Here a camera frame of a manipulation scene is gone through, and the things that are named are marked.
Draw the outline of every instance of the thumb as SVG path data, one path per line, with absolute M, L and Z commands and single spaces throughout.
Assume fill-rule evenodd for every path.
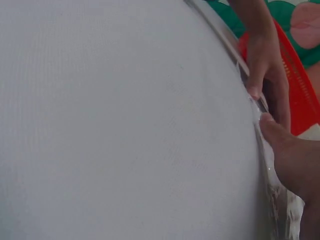
M 264 139 L 271 145 L 273 150 L 281 148 L 284 143 L 293 139 L 287 130 L 276 123 L 269 113 L 263 113 L 260 117 L 260 129 Z
M 267 67 L 257 60 L 249 64 L 250 75 L 246 83 L 246 90 L 254 100 L 258 100 L 262 93 L 263 81 Z

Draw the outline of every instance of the floral pattern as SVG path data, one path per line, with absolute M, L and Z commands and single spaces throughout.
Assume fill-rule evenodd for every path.
M 320 0 L 266 0 L 273 18 L 281 25 L 303 65 L 320 61 Z M 208 0 L 233 33 L 239 38 L 245 27 L 227 0 Z

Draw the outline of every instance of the fingernail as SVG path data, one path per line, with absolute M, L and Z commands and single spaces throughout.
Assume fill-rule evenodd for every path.
M 270 113 L 262 113 L 260 117 L 261 121 L 266 121 L 266 122 L 274 122 L 274 118 L 271 116 Z
M 259 99 L 259 91 L 258 88 L 256 88 L 255 86 L 251 86 L 248 88 L 248 93 L 251 95 L 251 97 L 253 97 L 254 99 Z

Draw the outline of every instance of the white fabric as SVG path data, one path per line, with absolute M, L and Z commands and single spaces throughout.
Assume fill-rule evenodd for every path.
M 2 0 L 0 239 L 263 239 L 252 120 L 182 0 Z

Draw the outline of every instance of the red plastic basket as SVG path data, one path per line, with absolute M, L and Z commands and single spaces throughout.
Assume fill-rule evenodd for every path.
M 281 26 L 276 21 L 274 23 L 279 38 L 282 62 L 289 82 L 291 133 L 298 136 L 312 125 L 320 124 L 320 104 L 295 49 Z M 239 49 L 244 59 L 247 58 L 248 39 L 248 33 L 239 39 Z

